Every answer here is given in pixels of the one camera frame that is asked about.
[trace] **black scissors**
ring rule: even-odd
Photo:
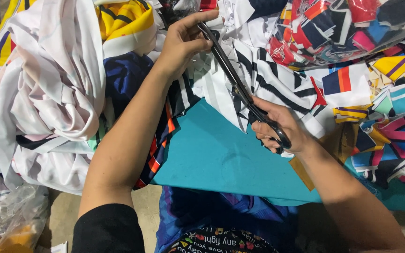
[[[271,138],[271,140],[276,141],[280,145],[280,147],[276,149],[277,153],[281,154],[284,151],[284,149],[289,149],[292,146],[289,139],[287,138],[285,133],[279,128],[276,122],[271,121],[265,116],[266,112],[264,113],[264,111],[262,111],[261,109],[257,108],[254,105],[251,96],[248,94],[248,91],[246,90],[245,85],[240,80],[239,75],[237,74],[237,72],[235,72],[228,57],[224,53],[223,49],[221,48],[216,37],[213,35],[210,29],[203,22],[198,24],[198,28],[202,31],[202,34],[204,35],[206,40],[213,41],[213,47],[211,51],[215,56],[215,59],[217,59],[218,63],[220,64],[222,70],[228,77],[229,82],[234,87],[235,93],[237,93],[240,96],[240,100],[242,101],[242,103],[246,106],[246,108],[249,109],[250,113],[252,113],[256,117],[258,122],[267,123],[278,135],[280,140],[274,137]]]

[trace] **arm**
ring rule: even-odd
[[[389,210],[359,181],[297,125],[289,110],[253,97],[254,103],[278,122],[292,142],[292,152],[300,159],[315,184],[329,215],[353,249],[362,252],[405,252],[405,239]],[[274,153],[278,147],[274,131],[255,122],[257,138]]]
[[[133,207],[132,187],[148,156],[168,89],[195,54],[212,46],[195,25],[217,16],[218,11],[195,13],[169,27],[159,59],[94,153],[79,217],[104,204]]]

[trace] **table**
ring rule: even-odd
[[[276,205],[321,202],[309,192],[288,161],[260,146],[251,127],[244,134],[204,99],[177,119],[163,164],[152,183],[267,198]],[[346,167],[353,169],[351,161]],[[381,189],[390,210],[405,210],[405,186],[393,180]]]

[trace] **clear plastic bag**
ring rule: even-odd
[[[345,62],[405,38],[405,0],[289,0],[267,50],[295,70]]]
[[[23,184],[0,198],[0,252],[32,252],[48,217],[48,189]]]
[[[199,11],[201,0],[159,0],[166,24],[169,26],[179,19]]]

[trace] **floor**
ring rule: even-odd
[[[0,0],[1,13],[8,7],[9,0]],[[147,186],[133,193],[135,210],[143,231],[146,253],[154,252],[155,233],[159,225],[160,186]],[[77,220],[80,197],[50,190],[51,216],[38,244],[51,247],[64,241],[69,242],[71,251],[73,227]],[[307,204],[300,208],[300,232],[304,236],[326,244],[328,252],[343,252],[339,238],[332,237],[335,226],[321,204]],[[394,212],[394,216],[405,235],[405,212]]]

